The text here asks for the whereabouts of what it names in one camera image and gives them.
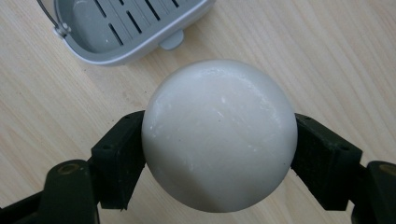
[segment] wooden table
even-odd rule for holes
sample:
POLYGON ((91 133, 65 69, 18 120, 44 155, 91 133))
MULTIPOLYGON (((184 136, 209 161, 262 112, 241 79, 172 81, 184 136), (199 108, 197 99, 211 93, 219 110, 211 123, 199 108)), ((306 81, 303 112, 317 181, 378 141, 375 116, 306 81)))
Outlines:
MULTIPOLYGON (((363 151, 396 162, 396 1, 219 0, 173 51, 124 66, 90 65, 56 37, 36 1, 0 1, 0 206, 42 190, 47 171, 88 159, 122 116, 146 108, 161 81, 187 63, 235 59, 271 76, 295 111, 363 151)), ((262 202, 231 214, 190 209, 149 169, 127 211, 102 223, 350 223, 326 212, 293 171, 262 202)))

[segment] wood grain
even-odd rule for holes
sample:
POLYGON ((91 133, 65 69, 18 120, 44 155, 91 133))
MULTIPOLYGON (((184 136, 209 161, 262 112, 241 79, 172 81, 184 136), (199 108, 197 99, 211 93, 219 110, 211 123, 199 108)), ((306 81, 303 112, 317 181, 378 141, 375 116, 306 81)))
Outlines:
MULTIPOLYGON (((57 163, 88 159, 166 76, 204 59, 257 66, 296 112, 360 147, 362 164, 396 162, 394 0, 218 0, 179 48, 118 67, 81 62, 51 28, 36 1, 0 1, 1 207, 41 190, 57 163)), ((176 202, 145 169, 129 209, 100 214, 102 223, 350 223, 351 208, 323 211, 290 171, 261 203, 208 214, 176 202)))

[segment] white ball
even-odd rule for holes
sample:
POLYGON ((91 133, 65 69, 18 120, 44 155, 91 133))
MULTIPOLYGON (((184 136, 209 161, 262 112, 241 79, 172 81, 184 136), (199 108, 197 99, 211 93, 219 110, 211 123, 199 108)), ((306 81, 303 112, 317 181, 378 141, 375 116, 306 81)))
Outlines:
POLYGON ((193 63, 151 97, 142 128, 148 167, 175 199, 206 212, 258 203, 283 180, 297 125, 283 91, 236 61, 193 63))

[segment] gray basket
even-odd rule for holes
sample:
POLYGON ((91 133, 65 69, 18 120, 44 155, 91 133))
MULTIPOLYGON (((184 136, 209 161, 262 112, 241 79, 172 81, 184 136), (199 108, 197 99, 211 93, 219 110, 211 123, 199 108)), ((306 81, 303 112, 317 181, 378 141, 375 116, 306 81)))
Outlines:
POLYGON ((80 59, 116 65, 158 46, 174 49, 183 29, 215 0, 37 0, 55 33, 80 59))

